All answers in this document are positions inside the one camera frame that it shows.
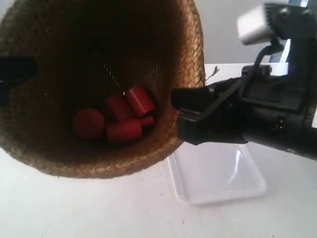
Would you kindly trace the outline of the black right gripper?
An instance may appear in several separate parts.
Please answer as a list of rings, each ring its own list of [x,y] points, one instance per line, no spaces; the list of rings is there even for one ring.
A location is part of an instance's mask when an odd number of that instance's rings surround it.
[[[316,145],[317,69],[289,64],[273,76],[265,65],[245,66],[241,75],[196,88],[175,88],[180,111],[178,137],[204,142]]]

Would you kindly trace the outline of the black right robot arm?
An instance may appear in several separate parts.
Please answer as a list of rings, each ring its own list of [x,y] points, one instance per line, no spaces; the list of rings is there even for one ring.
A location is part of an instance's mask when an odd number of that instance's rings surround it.
[[[193,145],[254,142],[317,157],[317,73],[305,67],[273,76],[267,65],[198,88],[175,88],[177,136]]]

